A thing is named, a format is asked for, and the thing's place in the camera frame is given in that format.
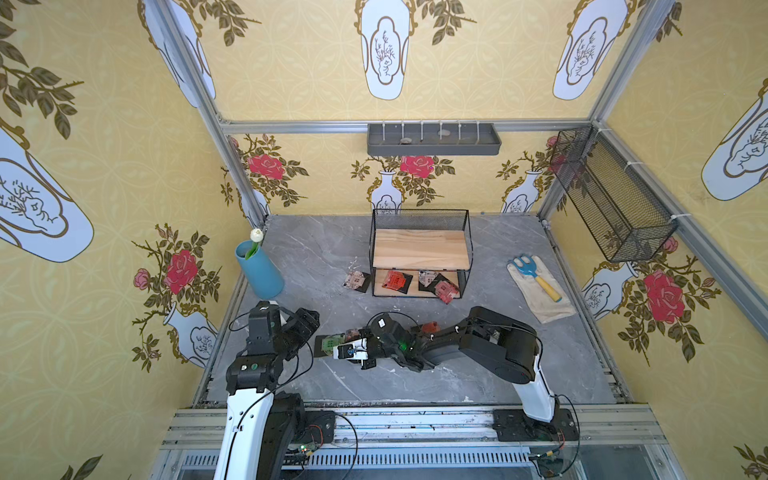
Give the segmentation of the red label tea bag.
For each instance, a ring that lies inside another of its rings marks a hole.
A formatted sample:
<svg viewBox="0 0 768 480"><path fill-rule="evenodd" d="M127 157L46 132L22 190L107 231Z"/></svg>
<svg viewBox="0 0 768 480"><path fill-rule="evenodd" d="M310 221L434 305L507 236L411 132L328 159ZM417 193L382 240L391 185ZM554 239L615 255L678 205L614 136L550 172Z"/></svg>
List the red label tea bag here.
<svg viewBox="0 0 768 480"><path fill-rule="evenodd" d="M425 323L420 327L420 331L424 334L434 334L439 330L439 325L436 322Z"/></svg>
<svg viewBox="0 0 768 480"><path fill-rule="evenodd" d="M407 294L412 280L412 274L399 270L389 270L385 275L382 287L389 291Z"/></svg>

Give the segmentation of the green tea bag shelf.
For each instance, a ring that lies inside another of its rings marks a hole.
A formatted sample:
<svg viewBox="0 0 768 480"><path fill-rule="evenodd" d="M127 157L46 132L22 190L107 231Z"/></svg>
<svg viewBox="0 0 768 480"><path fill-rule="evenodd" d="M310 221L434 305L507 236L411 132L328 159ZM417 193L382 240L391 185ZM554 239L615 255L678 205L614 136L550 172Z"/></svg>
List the green tea bag shelf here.
<svg viewBox="0 0 768 480"><path fill-rule="evenodd" d="M333 357L336 348L345 343L344 334L317 335L314 339L314 357Z"/></svg>

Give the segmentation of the beige illustrated tea bag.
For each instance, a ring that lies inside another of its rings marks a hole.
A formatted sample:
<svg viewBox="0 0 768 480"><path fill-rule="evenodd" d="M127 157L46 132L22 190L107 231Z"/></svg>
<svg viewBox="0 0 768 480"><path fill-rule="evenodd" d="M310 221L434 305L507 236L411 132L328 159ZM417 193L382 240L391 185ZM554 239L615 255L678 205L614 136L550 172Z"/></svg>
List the beige illustrated tea bag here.
<svg viewBox="0 0 768 480"><path fill-rule="evenodd" d="M371 275L369 273L354 270L347 274L343 287L360 293L366 293L370 283Z"/></svg>

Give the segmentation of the red floral tea bag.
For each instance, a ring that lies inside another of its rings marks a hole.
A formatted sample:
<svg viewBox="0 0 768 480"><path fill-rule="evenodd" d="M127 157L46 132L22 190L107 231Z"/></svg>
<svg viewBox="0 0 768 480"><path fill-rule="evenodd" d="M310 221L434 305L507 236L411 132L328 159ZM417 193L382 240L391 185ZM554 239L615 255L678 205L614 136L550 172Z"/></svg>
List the red floral tea bag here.
<svg viewBox="0 0 768 480"><path fill-rule="evenodd" d="M460 297L459 289L448 280L440 280L434 287L434 293L445 304Z"/></svg>

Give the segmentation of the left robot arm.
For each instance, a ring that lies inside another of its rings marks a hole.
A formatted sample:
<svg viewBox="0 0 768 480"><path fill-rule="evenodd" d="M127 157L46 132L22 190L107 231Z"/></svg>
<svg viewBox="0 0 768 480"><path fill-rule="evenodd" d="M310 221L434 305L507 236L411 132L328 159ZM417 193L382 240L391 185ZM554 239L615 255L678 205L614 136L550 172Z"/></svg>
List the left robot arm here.
<svg viewBox="0 0 768 480"><path fill-rule="evenodd" d="M226 425L214 477L278 479L306 422L300 395L281 390L284 364L309 344L319 313L261 301L248 314L245 350L226 372Z"/></svg>

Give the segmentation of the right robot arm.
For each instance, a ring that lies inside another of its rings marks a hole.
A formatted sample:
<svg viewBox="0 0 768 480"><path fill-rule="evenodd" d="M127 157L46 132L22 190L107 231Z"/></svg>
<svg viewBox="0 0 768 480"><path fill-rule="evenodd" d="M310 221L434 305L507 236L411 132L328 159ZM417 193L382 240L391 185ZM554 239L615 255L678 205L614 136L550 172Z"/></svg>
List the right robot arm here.
<svg viewBox="0 0 768 480"><path fill-rule="evenodd" d="M430 370L462 356L513 385L523 413L549 423L557 400L540 365L543 343L526 323L482 306L452 327L428 332L422 325L403 327L390 312L381 312L361 329L370 360L389 358L414 372Z"/></svg>

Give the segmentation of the pale illustrated tea bag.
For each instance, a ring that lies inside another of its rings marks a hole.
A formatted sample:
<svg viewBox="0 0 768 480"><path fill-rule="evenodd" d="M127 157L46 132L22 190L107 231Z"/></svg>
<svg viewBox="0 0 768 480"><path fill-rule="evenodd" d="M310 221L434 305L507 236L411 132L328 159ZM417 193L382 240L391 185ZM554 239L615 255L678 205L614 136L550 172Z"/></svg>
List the pale illustrated tea bag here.
<svg viewBox="0 0 768 480"><path fill-rule="evenodd" d="M420 289L427 289L437 278L438 273L432 270L420 270L418 272L418 281Z"/></svg>

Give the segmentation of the blue cylindrical vase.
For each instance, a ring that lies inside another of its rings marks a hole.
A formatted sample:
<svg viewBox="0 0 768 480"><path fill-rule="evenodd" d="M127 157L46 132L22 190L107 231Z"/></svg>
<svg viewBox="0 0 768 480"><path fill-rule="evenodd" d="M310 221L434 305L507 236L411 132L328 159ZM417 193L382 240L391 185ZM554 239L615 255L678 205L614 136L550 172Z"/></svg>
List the blue cylindrical vase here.
<svg viewBox="0 0 768 480"><path fill-rule="evenodd" d="M284 279L263 247L247 257L253 242L244 241L235 248L235 258L254 294L261 299L272 299L284 288Z"/></svg>

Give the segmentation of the white tulip flower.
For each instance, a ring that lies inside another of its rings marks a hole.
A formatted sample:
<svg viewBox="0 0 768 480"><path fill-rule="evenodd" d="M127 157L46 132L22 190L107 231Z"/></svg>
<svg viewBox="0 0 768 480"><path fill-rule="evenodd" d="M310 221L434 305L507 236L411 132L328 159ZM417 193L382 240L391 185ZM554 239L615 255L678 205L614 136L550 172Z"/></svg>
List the white tulip flower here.
<svg viewBox="0 0 768 480"><path fill-rule="evenodd" d="M264 240L264 232L260 228L254 228L250 232L250 241L251 245L249 249L244 254L244 259L249 260L254 255L256 255L263 243Z"/></svg>

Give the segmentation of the blue yellow hand rake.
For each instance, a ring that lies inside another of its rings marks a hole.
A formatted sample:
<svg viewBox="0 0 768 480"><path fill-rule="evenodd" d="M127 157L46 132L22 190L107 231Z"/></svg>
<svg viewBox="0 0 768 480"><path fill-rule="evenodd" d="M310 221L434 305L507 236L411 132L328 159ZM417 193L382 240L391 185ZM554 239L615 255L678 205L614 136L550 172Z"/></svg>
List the blue yellow hand rake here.
<svg viewBox="0 0 768 480"><path fill-rule="evenodd" d="M562 300L562 296L537 273L537 264L532 257L519 255L514 257L511 262L520 274L533 278L553 302L558 303Z"/></svg>

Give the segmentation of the beige cloth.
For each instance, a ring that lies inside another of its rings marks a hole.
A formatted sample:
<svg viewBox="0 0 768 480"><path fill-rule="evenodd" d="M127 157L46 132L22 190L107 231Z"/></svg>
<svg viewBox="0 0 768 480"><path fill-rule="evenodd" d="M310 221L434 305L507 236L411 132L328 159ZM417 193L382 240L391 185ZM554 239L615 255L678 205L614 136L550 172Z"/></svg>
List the beige cloth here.
<svg viewBox="0 0 768 480"><path fill-rule="evenodd" d="M562 296L560 302L553 302L533 278L520 274L509 260L506 265L508 273L522 292L531 313L542 324L575 316L577 314L575 307L542 259L536 255L530 257L537 264L537 273Z"/></svg>

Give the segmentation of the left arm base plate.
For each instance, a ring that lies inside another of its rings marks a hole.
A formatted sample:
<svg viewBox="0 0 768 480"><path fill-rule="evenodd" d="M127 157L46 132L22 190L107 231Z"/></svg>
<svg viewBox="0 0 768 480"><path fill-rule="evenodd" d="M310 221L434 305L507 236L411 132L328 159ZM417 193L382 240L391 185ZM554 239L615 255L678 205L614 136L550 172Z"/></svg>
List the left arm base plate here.
<svg viewBox="0 0 768 480"><path fill-rule="evenodd" d="M336 415L331 410L307 411L299 420L294 444L325 445L335 436Z"/></svg>

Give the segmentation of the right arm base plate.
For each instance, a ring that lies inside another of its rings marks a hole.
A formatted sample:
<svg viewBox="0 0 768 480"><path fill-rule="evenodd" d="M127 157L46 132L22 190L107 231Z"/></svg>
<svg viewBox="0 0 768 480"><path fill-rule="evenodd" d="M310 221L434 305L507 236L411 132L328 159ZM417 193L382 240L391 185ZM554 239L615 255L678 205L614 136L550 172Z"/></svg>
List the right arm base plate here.
<svg viewBox="0 0 768 480"><path fill-rule="evenodd" d="M556 405L553 419L545 422L526 416L521 408L492 412L492 428L500 442L572 442L580 438L573 412Z"/></svg>

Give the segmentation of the grey wall tray shelf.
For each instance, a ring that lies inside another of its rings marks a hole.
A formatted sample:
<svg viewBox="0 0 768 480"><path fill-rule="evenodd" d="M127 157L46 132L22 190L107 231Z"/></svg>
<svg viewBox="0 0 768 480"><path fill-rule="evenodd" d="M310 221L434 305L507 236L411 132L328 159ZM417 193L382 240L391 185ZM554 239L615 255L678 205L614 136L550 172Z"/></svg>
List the grey wall tray shelf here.
<svg viewBox="0 0 768 480"><path fill-rule="evenodd" d="M491 122L416 121L368 123L371 156L495 156L502 140Z"/></svg>

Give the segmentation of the black mesh wall basket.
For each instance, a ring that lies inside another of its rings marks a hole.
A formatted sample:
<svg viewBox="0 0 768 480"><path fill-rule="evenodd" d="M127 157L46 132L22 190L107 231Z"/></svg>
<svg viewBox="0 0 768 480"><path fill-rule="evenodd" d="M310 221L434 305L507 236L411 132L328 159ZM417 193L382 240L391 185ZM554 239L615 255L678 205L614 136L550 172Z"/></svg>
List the black mesh wall basket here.
<svg viewBox="0 0 768 480"><path fill-rule="evenodd" d="M650 260L678 228L670 209L595 127L559 131L550 170L608 261Z"/></svg>

